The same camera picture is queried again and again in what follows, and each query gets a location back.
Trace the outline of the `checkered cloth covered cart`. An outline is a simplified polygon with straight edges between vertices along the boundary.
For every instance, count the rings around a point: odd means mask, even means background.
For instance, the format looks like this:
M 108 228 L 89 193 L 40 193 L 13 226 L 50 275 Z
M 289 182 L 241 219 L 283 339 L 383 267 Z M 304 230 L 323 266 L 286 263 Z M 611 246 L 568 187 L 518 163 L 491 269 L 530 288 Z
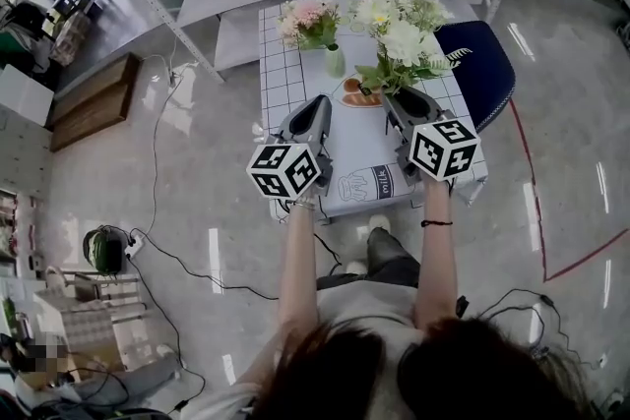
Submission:
M 33 299 L 41 335 L 59 350 L 77 381 L 85 380 L 88 370 L 125 370 L 111 315 L 101 301 L 80 302 L 57 288 L 37 291 Z

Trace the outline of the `white grid-pattern tablecloth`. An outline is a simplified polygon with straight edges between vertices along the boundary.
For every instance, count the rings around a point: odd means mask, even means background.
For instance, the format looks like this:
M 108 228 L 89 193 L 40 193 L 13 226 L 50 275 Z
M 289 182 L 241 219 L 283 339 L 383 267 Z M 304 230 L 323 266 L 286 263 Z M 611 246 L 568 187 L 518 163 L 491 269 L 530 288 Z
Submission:
M 375 41 L 363 27 L 343 17 L 337 41 L 346 59 L 340 78 L 327 74 L 321 50 L 286 47 L 279 38 L 278 1 L 257 10 L 259 30 L 262 128 L 274 134 L 285 117 L 320 94 L 332 104 L 330 134 L 325 142 L 333 161 L 332 181 L 321 199 L 322 218 L 373 210 L 397 203 L 417 208 L 422 203 L 420 184 L 408 185 L 397 164 L 398 133 L 386 123 L 379 100 L 353 99 L 358 65 L 376 61 Z

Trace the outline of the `green vase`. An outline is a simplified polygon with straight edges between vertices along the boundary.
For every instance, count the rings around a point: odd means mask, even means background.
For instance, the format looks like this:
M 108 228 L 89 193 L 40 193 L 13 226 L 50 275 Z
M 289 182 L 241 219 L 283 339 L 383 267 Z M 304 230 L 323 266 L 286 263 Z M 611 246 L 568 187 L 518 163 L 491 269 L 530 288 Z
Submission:
M 342 78 L 346 72 L 346 60 L 337 43 L 333 43 L 325 49 L 325 69 L 332 78 Z

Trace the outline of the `white flower bouquet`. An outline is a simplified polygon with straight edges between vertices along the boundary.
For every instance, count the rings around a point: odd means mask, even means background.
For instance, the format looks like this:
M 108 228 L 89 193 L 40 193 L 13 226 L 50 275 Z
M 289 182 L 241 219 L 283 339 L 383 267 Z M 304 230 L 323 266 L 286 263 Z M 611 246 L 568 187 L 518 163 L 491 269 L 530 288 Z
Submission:
M 450 73 L 472 52 L 445 52 L 437 42 L 436 33 L 454 18 L 440 0 L 355 0 L 349 15 L 377 45 L 377 64 L 355 67 L 363 92 L 394 95 Z

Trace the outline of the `person's light shirt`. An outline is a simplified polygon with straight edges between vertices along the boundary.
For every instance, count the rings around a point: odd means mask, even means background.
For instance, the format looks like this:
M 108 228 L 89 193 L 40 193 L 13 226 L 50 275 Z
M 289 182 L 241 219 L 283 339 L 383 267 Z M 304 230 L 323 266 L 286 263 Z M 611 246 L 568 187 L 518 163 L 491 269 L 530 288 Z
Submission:
M 423 339 L 413 323 L 416 290 L 411 287 L 354 281 L 318 293 L 320 320 L 335 329 L 352 326 L 374 332 L 385 343 L 386 362 L 378 379 L 367 420 L 414 420 L 398 384 L 398 366 L 406 351 Z M 181 420 L 245 420 L 262 388 L 236 383 L 208 392 L 186 406 Z

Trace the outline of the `person's right forearm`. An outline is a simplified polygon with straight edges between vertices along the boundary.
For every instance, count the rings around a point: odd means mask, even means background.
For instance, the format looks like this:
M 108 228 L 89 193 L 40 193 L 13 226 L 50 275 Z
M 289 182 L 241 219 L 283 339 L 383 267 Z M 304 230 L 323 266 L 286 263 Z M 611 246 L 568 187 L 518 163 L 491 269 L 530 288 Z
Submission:
M 425 177 L 423 186 L 423 219 L 453 222 L 448 184 Z M 422 331 L 442 319 L 456 316 L 458 281 L 452 227 L 423 228 L 422 257 L 414 306 L 414 323 Z

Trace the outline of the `green and black device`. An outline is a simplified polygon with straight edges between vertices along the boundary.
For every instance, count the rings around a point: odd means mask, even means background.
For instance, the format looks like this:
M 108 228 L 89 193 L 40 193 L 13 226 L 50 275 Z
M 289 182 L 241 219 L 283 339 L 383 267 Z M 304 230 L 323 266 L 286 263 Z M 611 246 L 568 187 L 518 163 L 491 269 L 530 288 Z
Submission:
M 102 274 L 118 274 L 122 271 L 123 252 L 123 241 L 109 227 L 91 230 L 83 239 L 86 261 Z

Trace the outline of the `light wooden slatted rack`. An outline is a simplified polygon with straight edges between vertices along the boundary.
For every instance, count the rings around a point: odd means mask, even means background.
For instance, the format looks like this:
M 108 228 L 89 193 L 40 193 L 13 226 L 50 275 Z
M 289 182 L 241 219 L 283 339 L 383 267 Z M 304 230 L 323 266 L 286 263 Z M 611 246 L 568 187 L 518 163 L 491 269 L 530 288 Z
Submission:
M 71 271 L 69 285 L 80 302 L 101 301 L 113 309 L 146 310 L 139 278 L 133 274 L 104 275 L 92 271 Z

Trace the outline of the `pink flower bouquet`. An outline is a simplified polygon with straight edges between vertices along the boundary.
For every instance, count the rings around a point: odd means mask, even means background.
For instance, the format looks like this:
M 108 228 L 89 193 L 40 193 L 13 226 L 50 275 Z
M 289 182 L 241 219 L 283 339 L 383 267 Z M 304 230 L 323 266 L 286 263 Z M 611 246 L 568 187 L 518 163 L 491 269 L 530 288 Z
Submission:
M 333 49 L 339 20 L 334 0 L 290 0 L 281 4 L 278 33 L 288 47 Z

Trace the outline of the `white box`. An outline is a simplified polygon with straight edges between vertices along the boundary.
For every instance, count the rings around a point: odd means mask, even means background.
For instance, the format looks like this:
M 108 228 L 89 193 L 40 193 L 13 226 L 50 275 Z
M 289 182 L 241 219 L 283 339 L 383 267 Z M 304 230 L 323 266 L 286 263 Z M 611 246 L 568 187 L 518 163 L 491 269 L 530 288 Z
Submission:
M 0 104 L 44 127 L 54 93 L 17 68 L 0 70 Z

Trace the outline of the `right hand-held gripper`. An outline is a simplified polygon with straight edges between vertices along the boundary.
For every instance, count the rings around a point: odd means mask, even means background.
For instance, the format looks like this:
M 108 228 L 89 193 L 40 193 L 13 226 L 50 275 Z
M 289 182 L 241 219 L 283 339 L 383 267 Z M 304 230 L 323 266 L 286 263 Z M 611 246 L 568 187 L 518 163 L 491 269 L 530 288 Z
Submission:
M 385 95 L 383 106 L 387 124 L 402 140 L 396 149 L 397 162 L 407 183 L 419 183 L 422 175 L 436 181 L 451 180 L 472 168 L 480 138 L 454 119 L 450 109 L 410 87 L 401 88 L 401 98 Z

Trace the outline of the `person's left forearm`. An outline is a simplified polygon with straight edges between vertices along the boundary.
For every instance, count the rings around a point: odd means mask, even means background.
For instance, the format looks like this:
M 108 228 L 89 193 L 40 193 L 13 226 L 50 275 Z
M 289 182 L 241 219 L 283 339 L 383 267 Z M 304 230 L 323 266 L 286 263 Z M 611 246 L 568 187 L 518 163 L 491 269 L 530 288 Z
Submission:
M 314 203 L 292 204 L 283 253 L 279 295 L 279 325 L 283 341 L 300 339 L 318 326 L 314 238 Z

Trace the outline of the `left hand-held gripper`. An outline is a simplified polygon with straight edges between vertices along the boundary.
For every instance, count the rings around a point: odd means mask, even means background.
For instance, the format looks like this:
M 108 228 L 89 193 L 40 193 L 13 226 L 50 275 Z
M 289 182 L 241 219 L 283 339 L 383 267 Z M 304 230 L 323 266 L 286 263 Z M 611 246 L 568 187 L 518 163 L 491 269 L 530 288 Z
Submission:
M 328 195 L 333 175 L 326 151 L 331 119 L 331 101 L 320 94 L 290 112 L 255 148 L 246 172 L 264 198 L 295 201 L 309 194 Z

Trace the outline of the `navy blue chair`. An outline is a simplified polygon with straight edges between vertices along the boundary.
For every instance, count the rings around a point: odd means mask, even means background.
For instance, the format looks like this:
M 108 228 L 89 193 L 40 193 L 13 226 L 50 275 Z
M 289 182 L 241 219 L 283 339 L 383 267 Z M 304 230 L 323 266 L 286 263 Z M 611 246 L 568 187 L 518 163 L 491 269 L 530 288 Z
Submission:
M 440 28 L 435 37 L 444 53 L 467 48 L 454 70 L 477 132 L 505 108 L 516 86 L 513 66 L 494 31 L 484 21 L 466 21 Z

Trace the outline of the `person's grey trousers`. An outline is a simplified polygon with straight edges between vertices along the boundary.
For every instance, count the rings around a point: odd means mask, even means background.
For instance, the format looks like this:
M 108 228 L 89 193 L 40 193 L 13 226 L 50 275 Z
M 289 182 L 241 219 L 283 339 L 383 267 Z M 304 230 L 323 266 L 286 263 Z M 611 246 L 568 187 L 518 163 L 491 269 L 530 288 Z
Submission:
M 420 262 L 389 231 L 374 228 L 367 239 L 367 272 L 339 273 L 317 279 L 317 290 L 355 281 L 372 281 L 417 288 Z

